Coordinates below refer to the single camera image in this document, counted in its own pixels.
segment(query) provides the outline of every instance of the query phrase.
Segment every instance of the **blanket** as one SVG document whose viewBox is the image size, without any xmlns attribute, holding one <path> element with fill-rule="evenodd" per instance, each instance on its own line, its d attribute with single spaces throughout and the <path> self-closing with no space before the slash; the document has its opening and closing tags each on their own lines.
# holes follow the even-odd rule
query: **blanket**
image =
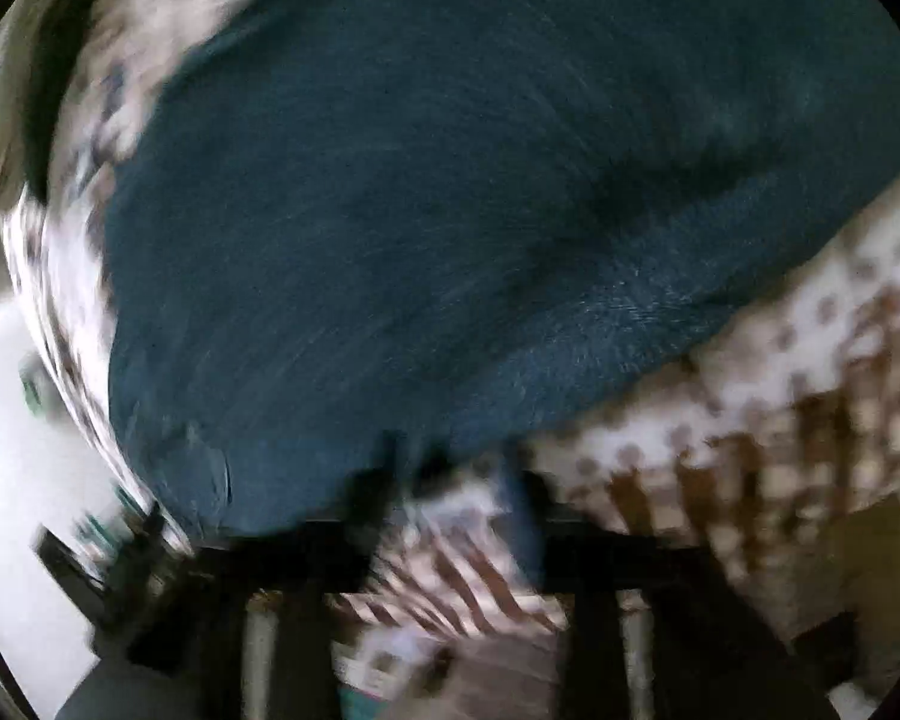
<svg viewBox="0 0 900 720">
<path fill-rule="evenodd" d="M 717 333 L 900 171 L 875 0 L 257 0 L 117 171 L 110 416 L 192 533 Z"/>
</svg>

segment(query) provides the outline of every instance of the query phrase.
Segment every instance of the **clothing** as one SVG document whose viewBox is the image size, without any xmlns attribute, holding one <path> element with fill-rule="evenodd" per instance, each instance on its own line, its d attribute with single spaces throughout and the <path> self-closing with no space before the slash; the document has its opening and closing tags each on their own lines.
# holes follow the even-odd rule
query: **clothing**
<svg viewBox="0 0 900 720">
<path fill-rule="evenodd" d="M 258 0 L 118 170 L 111 420 L 191 533 L 290 527 L 381 430 L 619 394 L 899 171 L 875 0 Z"/>
</svg>

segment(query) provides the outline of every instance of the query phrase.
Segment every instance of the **striped fabric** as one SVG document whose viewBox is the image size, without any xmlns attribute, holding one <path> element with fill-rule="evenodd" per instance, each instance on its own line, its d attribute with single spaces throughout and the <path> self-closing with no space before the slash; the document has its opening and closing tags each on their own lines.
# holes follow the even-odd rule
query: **striped fabric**
<svg viewBox="0 0 900 720">
<path fill-rule="evenodd" d="M 441 640 L 565 628 L 559 601 L 530 588 L 494 531 L 505 513 L 494 483 L 463 473 L 452 494 L 406 507 L 405 523 L 384 535 L 364 592 L 336 599 L 344 618 Z"/>
</svg>

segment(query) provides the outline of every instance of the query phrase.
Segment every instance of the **floor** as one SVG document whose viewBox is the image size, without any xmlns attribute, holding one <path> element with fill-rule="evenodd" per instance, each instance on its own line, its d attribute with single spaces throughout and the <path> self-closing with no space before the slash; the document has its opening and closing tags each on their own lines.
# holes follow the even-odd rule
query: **floor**
<svg viewBox="0 0 900 720">
<path fill-rule="evenodd" d="M 84 511 L 105 511 L 109 473 L 69 422 L 26 408 L 17 368 L 32 341 L 0 270 L 0 648 L 29 702 L 53 718 L 95 662 L 86 621 L 31 546 L 41 525 L 67 541 Z"/>
</svg>

